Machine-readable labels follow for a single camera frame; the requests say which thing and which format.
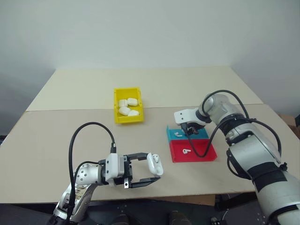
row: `floor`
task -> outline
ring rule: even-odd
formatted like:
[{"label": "floor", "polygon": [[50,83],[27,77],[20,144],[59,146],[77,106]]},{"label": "floor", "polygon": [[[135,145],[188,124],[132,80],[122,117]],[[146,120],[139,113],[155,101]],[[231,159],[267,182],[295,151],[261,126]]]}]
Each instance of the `floor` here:
[{"label": "floor", "polygon": [[[1,225],[42,225],[46,224],[54,204],[5,205],[0,204]],[[166,225],[171,211],[184,213],[193,225],[210,225],[210,219],[222,219],[226,211],[216,211],[212,206],[164,202],[154,200],[131,200],[113,202],[92,202],[87,217],[80,225],[108,225],[121,213],[129,216],[131,225]],[[257,201],[230,209],[224,216],[228,225],[263,225],[265,218]]]}]

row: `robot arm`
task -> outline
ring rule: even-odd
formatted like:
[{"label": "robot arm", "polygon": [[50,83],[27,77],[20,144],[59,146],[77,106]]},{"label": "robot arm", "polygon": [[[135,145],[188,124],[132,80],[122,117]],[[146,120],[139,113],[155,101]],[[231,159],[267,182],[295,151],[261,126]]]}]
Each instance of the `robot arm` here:
[{"label": "robot arm", "polygon": [[245,118],[221,94],[212,95],[199,108],[181,110],[174,116],[188,135],[211,121],[218,125],[229,145],[226,152],[229,169],[231,163],[235,175],[253,181],[257,199],[269,221],[300,224],[300,182],[287,172],[286,163],[280,165],[280,152],[252,124],[254,119]]},{"label": "robot arm", "polygon": [[[147,160],[149,170],[154,174],[154,177],[140,179],[139,182],[132,183],[131,160],[134,159]],[[83,164],[76,177],[75,206],[70,222],[77,224],[82,221],[97,186],[110,185],[114,187],[115,185],[124,185],[124,188],[144,187],[160,179],[163,173],[164,170],[159,156],[151,153],[136,153],[124,156],[111,153],[105,160],[99,161],[98,165]],[[71,184],[62,194],[52,217],[47,223],[48,225],[64,225],[66,223],[70,193]]]}]

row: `table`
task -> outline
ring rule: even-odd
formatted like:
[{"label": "table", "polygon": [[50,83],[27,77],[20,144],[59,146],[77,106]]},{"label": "table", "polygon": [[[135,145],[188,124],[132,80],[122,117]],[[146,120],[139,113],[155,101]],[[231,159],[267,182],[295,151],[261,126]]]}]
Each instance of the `table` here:
[{"label": "table", "polygon": [[[141,91],[142,97],[147,97],[142,88]],[[252,99],[248,99],[249,102],[254,102],[246,105],[250,116],[271,125],[280,136],[283,149],[282,160],[288,163],[289,172],[299,178],[299,140],[269,106],[255,103],[260,102],[255,95]],[[162,179],[147,187],[127,190],[124,190],[123,186],[98,187],[93,194],[93,200],[204,195],[254,190],[251,181],[235,177],[226,168],[225,152],[228,146],[220,131],[217,132],[213,141],[218,155],[214,162],[172,163],[166,126],[176,127],[173,112],[186,108],[183,105],[145,108],[145,121],[136,124],[115,124],[113,109],[41,110],[46,104],[35,103],[33,105],[20,118],[0,147],[1,178],[5,181],[0,182],[1,203],[58,201],[69,184],[69,141],[73,132],[88,121],[101,122],[111,129],[119,154],[157,153],[161,157],[165,170]],[[214,127],[212,123],[206,127],[209,135]],[[268,130],[263,127],[259,128],[276,144]],[[97,161],[106,158],[109,148],[110,139],[105,131],[96,126],[86,127],[79,133],[74,144],[74,166],[85,160]],[[145,161],[133,161],[133,174],[135,180],[150,176]]]}]

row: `yellow bin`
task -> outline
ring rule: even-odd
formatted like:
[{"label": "yellow bin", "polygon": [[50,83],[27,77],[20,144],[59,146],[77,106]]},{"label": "yellow bin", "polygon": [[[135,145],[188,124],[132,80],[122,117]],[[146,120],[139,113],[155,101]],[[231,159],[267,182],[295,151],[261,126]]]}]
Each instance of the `yellow bin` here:
[{"label": "yellow bin", "polygon": [[[119,100],[136,98],[138,100],[137,106],[128,106],[132,110],[137,110],[138,116],[123,116],[119,113]],[[141,98],[141,91],[139,88],[115,88],[114,89],[114,121],[115,123],[135,123],[144,121],[143,104]]]}]

